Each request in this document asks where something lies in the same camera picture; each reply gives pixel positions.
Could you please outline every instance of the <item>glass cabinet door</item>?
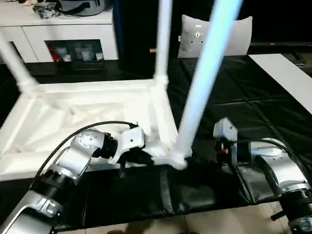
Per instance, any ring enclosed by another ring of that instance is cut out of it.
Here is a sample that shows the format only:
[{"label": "glass cabinet door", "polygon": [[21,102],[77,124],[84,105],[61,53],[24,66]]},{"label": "glass cabinet door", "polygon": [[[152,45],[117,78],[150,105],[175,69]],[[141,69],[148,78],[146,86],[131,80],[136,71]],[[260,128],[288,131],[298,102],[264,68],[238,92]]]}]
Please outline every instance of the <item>glass cabinet door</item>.
[{"label": "glass cabinet door", "polygon": [[105,59],[99,39],[46,40],[45,43],[54,62],[96,62]]},{"label": "glass cabinet door", "polygon": [[23,30],[39,62],[118,59],[111,24],[40,25]]}]

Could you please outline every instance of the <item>red component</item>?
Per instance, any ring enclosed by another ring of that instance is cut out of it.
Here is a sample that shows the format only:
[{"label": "red component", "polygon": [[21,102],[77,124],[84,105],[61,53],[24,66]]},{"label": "red component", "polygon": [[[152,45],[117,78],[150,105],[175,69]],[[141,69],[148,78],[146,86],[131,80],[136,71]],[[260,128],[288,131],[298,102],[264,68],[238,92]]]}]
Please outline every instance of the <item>red component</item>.
[{"label": "red component", "polygon": [[48,45],[48,49],[52,55],[53,61],[54,62],[60,62],[61,61],[60,57],[57,55],[57,53],[52,49],[52,47],[50,45]]},{"label": "red component", "polygon": [[221,152],[223,153],[223,154],[228,154],[229,153],[229,150],[228,149],[221,149]]}]

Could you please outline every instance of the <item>white cabinet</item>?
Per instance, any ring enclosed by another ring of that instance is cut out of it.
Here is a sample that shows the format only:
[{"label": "white cabinet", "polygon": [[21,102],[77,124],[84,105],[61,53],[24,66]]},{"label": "white cabinet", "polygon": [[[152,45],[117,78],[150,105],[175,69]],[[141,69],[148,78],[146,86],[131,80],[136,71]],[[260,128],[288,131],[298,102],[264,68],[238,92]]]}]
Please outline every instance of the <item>white cabinet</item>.
[{"label": "white cabinet", "polygon": [[1,2],[0,29],[24,62],[117,59],[112,11],[41,19],[31,7]]},{"label": "white cabinet", "polygon": [[22,27],[39,62],[117,59],[112,24]]},{"label": "white cabinet", "polygon": [[12,43],[24,62],[38,62],[22,27],[0,27],[5,38]]}]

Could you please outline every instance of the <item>black cable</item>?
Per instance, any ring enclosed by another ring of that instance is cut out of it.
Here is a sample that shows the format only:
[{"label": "black cable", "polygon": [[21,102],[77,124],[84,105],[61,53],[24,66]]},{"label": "black cable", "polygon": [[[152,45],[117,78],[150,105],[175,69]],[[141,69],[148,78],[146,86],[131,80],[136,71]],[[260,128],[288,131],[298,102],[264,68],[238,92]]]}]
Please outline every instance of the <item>black cable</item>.
[{"label": "black cable", "polygon": [[29,190],[32,189],[36,178],[41,174],[42,170],[44,169],[44,167],[47,165],[47,163],[51,160],[51,158],[55,155],[55,153],[72,137],[74,137],[75,135],[81,133],[82,131],[88,129],[88,128],[92,128],[95,126],[99,126],[99,125],[104,125],[104,124],[127,124],[129,125],[130,128],[134,128],[137,127],[136,124],[130,123],[130,122],[125,122],[125,121],[104,121],[104,122],[98,122],[98,123],[93,123],[90,125],[87,125],[83,128],[78,129],[77,131],[71,133],[67,138],[65,138],[53,151],[52,153],[47,157],[47,159],[44,161],[44,163],[41,165],[41,167],[39,168],[39,170],[37,171],[33,182],[30,184]]}]

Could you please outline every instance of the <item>dark background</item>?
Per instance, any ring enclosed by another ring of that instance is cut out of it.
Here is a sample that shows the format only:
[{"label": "dark background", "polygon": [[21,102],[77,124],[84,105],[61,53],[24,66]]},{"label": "dark background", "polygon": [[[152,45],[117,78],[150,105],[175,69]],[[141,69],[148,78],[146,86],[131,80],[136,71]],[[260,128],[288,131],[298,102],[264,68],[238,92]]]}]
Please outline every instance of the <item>dark background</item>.
[{"label": "dark background", "polygon": [[[214,0],[173,0],[170,57],[177,57],[183,14],[209,21]],[[244,0],[238,20],[253,17],[252,46],[312,44],[310,0]],[[119,58],[153,57],[156,48],[157,0],[115,0],[114,25]]]}]

